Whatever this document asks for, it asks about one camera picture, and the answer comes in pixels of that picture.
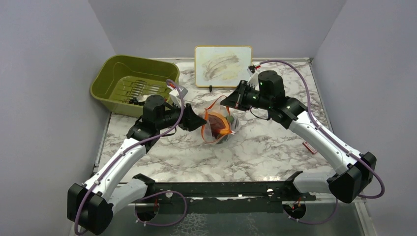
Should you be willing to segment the clear zip bag orange zipper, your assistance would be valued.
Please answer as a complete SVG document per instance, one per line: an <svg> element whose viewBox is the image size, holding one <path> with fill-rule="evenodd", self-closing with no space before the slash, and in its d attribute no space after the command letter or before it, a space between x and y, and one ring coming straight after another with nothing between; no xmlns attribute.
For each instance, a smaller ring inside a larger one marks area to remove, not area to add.
<svg viewBox="0 0 417 236"><path fill-rule="evenodd" d="M206 124L201 127L201 138L206 144L217 145L226 142L240 129L240 121L229 107L221 105L227 96L222 95L208 101L199 112Z"/></svg>

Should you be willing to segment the black toy grape bunch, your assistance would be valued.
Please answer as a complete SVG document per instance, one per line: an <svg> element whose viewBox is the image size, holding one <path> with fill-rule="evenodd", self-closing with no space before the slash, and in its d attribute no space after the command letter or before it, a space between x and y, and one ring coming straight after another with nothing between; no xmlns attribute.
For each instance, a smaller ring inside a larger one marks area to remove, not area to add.
<svg viewBox="0 0 417 236"><path fill-rule="evenodd" d="M128 104L137 105L137 106L143 106L144 101L138 101L137 98L132 98L128 101Z"/></svg>

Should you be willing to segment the olive green plastic bin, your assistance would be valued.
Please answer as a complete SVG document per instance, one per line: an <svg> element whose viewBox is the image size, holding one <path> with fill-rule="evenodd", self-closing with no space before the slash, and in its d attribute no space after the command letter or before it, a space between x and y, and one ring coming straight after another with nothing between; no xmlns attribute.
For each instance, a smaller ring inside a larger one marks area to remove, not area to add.
<svg viewBox="0 0 417 236"><path fill-rule="evenodd" d="M170 62L116 55L109 58L100 69L90 87L90 94L110 112L139 117L143 106L128 104L132 98L145 101L150 95L161 95L171 103L171 91L166 80L179 83L180 70Z"/></svg>

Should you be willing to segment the orange toy carrot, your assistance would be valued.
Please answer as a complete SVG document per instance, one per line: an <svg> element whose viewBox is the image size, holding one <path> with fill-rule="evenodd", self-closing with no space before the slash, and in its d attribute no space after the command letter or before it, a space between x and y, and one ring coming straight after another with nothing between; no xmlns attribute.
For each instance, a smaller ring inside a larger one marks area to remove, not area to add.
<svg viewBox="0 0 417 236"><path fill-rule="evenodd" d="M218 134L223 136L223 135L229 135L231 134L233 131L230 127L225 127L225 128L221 128L218 129Z"/></svg>

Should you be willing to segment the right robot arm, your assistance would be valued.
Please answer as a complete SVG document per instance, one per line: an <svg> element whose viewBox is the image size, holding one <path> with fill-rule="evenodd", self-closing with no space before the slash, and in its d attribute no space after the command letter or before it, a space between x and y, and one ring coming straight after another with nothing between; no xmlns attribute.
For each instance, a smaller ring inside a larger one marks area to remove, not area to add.
<svg viewBox="0 0 417 236"><path fill-rule="evenodd" d="M269 117L307 141L333 168L329 173L301 173L284 186L284 195L296 200L303 193L329 193L344 203L351 203L372 181L376 157L342 142L311 118L298 99L286 96L283 79L273 70L258 75L259 89L247 81L239 85L221 105L240 111L264 109Z"/></svg>

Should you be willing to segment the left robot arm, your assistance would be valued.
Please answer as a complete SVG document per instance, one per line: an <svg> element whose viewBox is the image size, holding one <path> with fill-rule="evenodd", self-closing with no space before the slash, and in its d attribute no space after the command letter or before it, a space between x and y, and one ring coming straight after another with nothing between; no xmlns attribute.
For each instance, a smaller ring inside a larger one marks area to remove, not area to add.
<svg viewBox="0 0 417 236"><path fill-rule="evenodd" d="M68 189L67 218L74 222L75 235L87 231L99 235L124 206L136 199L152 200L155 189L142 180L134 179L124 187L117 185L160 137L177 127L194 131L205 124L206 120L183 99L179 105L171 106L160 95L149 96L143 103L143 114L129 129L114 156L90 179Z"/></svg>

